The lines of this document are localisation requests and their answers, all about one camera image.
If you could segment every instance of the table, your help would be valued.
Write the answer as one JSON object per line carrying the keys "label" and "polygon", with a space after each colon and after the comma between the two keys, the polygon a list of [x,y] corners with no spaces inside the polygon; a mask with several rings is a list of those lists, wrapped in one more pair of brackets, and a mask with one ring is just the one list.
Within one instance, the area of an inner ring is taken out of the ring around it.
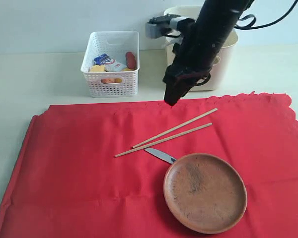
{"label": "table", "polygon": [[[50,104],[163,100],[165,51],[141,51],[139,92],[133,97],[92,98],[80,72],[84,53],[0,55],[0,202],[33,115]],[[185,98],[287,93],[298,120],[298,45],[237,46],[227,77],[215,91]]]}

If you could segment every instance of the knife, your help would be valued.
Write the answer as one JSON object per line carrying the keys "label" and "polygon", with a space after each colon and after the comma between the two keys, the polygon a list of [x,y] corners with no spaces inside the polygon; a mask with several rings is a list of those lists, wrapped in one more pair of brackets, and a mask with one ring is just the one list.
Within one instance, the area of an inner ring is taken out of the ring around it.
{"label": "knife", "polygon": [[164,153],[163,151],[161,150],[157,150],[157,149],[154,149],[154,148],[146,148],[145,149],[148,153],[158,157],[159,159],[162,159],[170,164],[172,164],[174,161],[176,161],[175,158],[173,158],[171,155],[168,155],[166,153]]}

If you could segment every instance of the chopstick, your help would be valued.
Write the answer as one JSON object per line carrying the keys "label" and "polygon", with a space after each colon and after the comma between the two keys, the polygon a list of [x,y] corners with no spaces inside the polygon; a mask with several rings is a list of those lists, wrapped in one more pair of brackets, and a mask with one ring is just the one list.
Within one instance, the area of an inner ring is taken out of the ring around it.
{"label": "chopstick", "polygon": [[129,153],[132,153],[132,152],[137,151],[137,150],[142,150],[142,149],[148,148],[148,147],[150,147],[150,146],[153,146],[153,145],[156,145],[156,144],[165,142],[165,141],[167,141],[167,140],[171,140],[171,139],[177,138],[177,137],[179,137],[179,136],[188,134],[188,133],[190,133],[190,132],[193,132],[193,131],[202,129],[202,128],[207,127],[207,126],[210,126],[210,125],[212,125],[211,122],[210,122],[210,123],[207,123],[207,124],[204,124],[204,125],[201,125],[201,126],[198,126],[198,127],[195,127],[195,128],[193,128],[193,129],[186,130],[186,131],[184,131],[184,132],[181,132],[181,133],[178,133],[178,134],[169,136],[169,137],[167,137],[167,138],[164,138],[164,139],[161,139],[161,140],[157,140],[157,141],[154,141],[154,142],[152,142],[152,143],[149,143],[149,144],[146,144],[146,145],[142,145],[142,146],[139,146],[139,147],[137,147],[137,148],[134,148],[134,149],[125,151],[125,152],[123,152],[123,153],[120,153],[120,154],[118,154],[118,155],[115,155],[115,157],[119,157],[119,156],[122,156],[122,155],[126,155],[126,154],[129,154]]}
{"label": "chopstick", "polygon": [[154,139],[157,139],[158,137],[161,137],[161,136],[163,136],[163,135],[166,135],[166,134],[168,134],[169,132],[172,132],[172,131],[174,131],[174,130],[176,130],[176,129],[179,129],[179,128],[182,127],[182,126],[185,126],[185,125],[187,125],[187,124],[189,124],[189,123],[191,123],[191,122],[194,122],[194,121],[197,120],[197,119],[200,119],[200,118],[202,118],[202,117],[205,117],[205,116],[207,116],[208,114],[211,114],[211,113],[213,113],[213,112],[215,112],[215,111],[217,111],[217,110],[218,110],[217,108],[214,108],[214,109],[212,109],[212,110],[209,110],[208,112],[203,113],[203,114],[201,114],[201,115],[199,115],[199,116],[197,116],[197,117],[195,117],[195,118],[192,118],[191,120],[185,121],[184,123],[181,123],[181,124],[179,124],[179,125],[177,125],[177,126],[175,126],[175,127],[173,127],[173,128],[170,128],[169,130],[166,130],[166,131],[164,131],[164,132],[161,132],[161,133],[158,134],[158,135],[155,135],[155,136],[153,136],[153,137],[151,137],[151,138],[149,138],[149,139],[147,139],[147,140],[144,140],[143,142],[140,142],[139,144],[134,145],[132,148],[136,148],[136,147],[138,147],[138,146],[141,146],[141,145],[143,145],[143,144],[146,144],[146,143],[149,142],[149,141],[152,141],[152,140],[154,140]]}

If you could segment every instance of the wooden plate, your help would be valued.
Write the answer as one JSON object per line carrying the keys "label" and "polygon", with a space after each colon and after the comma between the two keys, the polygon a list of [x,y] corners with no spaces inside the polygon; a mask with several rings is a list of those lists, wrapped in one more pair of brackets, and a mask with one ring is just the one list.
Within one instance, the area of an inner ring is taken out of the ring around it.
{"label": "wooden plate", "polygon": [[189,154],[174,162],[164,177],[163,192],[176,219],[205,234],[235,226],[247,205],[246,188],[237,171],[209,154]]}

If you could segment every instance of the red cloth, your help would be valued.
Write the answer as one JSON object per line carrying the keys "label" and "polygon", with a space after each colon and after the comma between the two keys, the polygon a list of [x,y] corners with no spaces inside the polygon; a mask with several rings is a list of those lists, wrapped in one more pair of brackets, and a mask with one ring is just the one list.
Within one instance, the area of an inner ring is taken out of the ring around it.
{"label": "red cloth", "polygon": [[0,206],[0,238],[203,237],[163,198],[169,166],[145,151],[115,154],[214,107],[156,145],[180,158],[217,155],[248,192],[244,217],[219,238],[298,238],[298,121],[285,94],[51,106],[34,116]]}

